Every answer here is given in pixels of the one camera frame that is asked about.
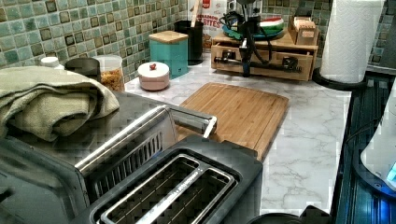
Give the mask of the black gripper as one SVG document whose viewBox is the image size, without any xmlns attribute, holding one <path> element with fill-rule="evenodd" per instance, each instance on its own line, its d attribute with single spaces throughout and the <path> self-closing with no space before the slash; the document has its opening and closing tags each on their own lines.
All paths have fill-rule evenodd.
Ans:
<svg viewBox="0 0 396 224">
<path fill-rule="evenodd" d="M 246 21 L 244 21 L 238 26 L 239 32 L 241 34 L 241 45 L 239 46 L 239 52 L 242 57 L 243 77 L 250 76 L 251 55 L 255 54 L 255 56 L 259 60 L 261 59 L 261 55 L 256 49 L 255 41 L 253 38 L 253 35 L 260 28 L 259 23 L 260 23 L 259 16 L 251 16 L 248 17 Z"/>
</svg>

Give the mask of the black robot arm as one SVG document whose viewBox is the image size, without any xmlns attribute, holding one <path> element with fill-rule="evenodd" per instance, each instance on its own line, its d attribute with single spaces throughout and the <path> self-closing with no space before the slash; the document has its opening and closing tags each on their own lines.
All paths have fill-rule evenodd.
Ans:
<svg viewBox="0 0 396 224">
<path fill-rule="evenodd" d="M 253 39 L 253 35 L 260 28 L 260 15 L 255 5 L 256 0 L 236 0 L 236 2 L 242 7 L 242 20 L 238 22 L 237 27 L 238 32 L 241 34 L 239 52 L 243 77 L 249 77 L 252 54 L 255 54 L 258 58 L 261 57 Z"/>
</svg>

